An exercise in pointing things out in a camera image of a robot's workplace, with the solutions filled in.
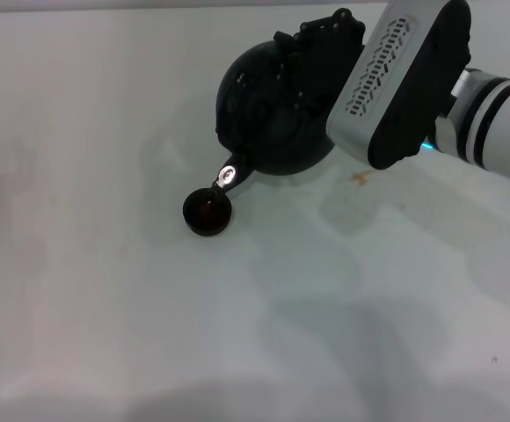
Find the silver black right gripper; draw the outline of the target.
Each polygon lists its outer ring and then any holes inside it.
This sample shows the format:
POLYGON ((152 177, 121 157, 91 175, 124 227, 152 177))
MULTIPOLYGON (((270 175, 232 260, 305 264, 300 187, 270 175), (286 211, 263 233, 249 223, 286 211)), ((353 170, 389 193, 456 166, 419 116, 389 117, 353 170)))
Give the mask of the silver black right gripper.
MULTIPOLYGON (((326 133, 348 155, 377 170, 419 153, 470 62, 465 1, 390 1, 332 108, 326 133)), ((347 8, 277 31, 279 47, 308 49, 336 40, 360 46, 366 26, 347 8)), ((295 65, 281 62, 279 91, 295 110, 321 111, 295 65)))

